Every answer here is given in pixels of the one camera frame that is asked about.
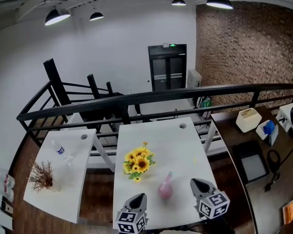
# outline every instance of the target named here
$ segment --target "book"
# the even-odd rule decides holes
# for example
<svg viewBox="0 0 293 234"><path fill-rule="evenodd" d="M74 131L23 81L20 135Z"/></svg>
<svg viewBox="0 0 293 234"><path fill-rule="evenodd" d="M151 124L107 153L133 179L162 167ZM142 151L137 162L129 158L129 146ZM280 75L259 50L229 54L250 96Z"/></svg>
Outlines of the book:
<svg viewBox="0 0 293 234"><path fill-rule="evenodd" d="M282 207L283 222L289 224L293 220L293 200L287 205Z"/></svg>

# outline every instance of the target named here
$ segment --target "black door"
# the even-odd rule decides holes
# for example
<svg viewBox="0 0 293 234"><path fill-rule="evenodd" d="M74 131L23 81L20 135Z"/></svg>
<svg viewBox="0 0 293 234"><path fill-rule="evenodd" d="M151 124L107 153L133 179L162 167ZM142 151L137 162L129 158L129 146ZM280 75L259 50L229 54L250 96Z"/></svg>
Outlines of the black door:
<svg viewBox="0 0 293 234"><path fill-rule="evenodd" d="M186 44L150 46L148 53L153 91L186 87Z"/></svg>

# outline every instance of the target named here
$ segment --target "pink vase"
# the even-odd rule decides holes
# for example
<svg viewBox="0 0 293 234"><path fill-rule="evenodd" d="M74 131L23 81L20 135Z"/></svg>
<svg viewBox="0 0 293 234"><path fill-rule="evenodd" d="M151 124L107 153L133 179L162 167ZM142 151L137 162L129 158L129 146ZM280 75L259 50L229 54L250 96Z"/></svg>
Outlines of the pink vase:
<svg viewBox="0 0 293 234"><path fill-rule="evenodd" d="M171 178L172 178L172 172L169 172L165 181L162 184L160 184L160 186L158 187L158 194L163 199L168 199L172 195L173 189L170 184Z"/></svg>

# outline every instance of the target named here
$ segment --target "light fixture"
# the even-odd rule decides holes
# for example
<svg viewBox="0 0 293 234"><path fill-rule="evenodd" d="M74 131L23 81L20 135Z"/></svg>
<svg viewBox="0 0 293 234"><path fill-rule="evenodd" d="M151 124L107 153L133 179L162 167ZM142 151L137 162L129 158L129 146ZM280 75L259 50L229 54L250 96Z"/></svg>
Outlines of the light fixture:
<svg viewBox="0 0 293 234"><path fill-rule="evenodd" d="M95 12L90 16L90 21L97 20L103 18L104 16L100 12Z"/></svg>
<svg viewBox="0 0 293 234"><path fill-rule="evenodd" d="M233 9L233 6L231 5L231 2L229 0L207 0L206 4L222 9Z"/></svg>
<svg viewBox="0 0 293 234"><path fill-rule="evenodd" d="M57 9L51 10L51 12L45 18L45 25L52 25L59 21L68 18L70 14L67 11L58 11Z"/></svg>
<svg viewBox="0 0 293 234"><path fill-rule="evenodd" d="M175 6L185 6L186 2L183 0L173 0L171 5L175 5Z"/></svg>

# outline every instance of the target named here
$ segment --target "table hole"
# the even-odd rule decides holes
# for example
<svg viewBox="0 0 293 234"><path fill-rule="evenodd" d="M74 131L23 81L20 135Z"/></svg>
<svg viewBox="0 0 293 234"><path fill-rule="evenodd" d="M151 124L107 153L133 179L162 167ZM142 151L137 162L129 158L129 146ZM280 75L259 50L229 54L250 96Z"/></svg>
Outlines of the table hole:
<svg viewBox="0 0 293 234"><path fill-rule="evenodd" d="M187 125L184 124L184 123L181 123L181 124L179 125L179 127L182 128L182 129L185 129L185 128L187 127Z"/></svg>

